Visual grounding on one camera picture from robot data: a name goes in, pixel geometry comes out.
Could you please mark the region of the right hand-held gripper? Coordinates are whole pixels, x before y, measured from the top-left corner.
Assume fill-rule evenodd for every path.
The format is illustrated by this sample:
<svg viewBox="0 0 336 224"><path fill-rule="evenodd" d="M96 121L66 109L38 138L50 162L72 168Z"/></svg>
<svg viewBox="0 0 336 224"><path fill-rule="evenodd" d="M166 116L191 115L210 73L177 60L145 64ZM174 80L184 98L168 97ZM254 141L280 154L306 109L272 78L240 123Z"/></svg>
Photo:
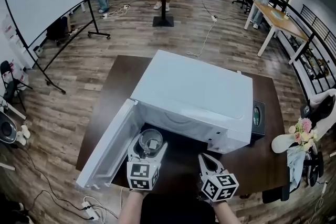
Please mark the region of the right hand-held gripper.
<svg viewBox="0 0 336 224"><path fill-rule="evenodd" d="M231 199L239 187L234 176L223 168L222 163L211 155L198 154L201 191L212 202Z"/></svg>

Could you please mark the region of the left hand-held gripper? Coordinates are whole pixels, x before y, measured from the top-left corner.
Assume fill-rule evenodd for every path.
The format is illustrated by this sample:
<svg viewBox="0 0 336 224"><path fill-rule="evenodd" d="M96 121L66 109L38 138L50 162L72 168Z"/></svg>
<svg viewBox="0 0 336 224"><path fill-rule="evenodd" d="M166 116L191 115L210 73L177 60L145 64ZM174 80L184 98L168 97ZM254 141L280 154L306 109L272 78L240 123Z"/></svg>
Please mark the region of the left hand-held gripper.
<svg viewBox="0 0 336 224"><path fill-rule="evenodd" d="M152 190L159 177L161 161L168 147L168 142L162 145L155 158L142 159L140 136L138 134L128 147L127 179L131 189Z"/></svg>

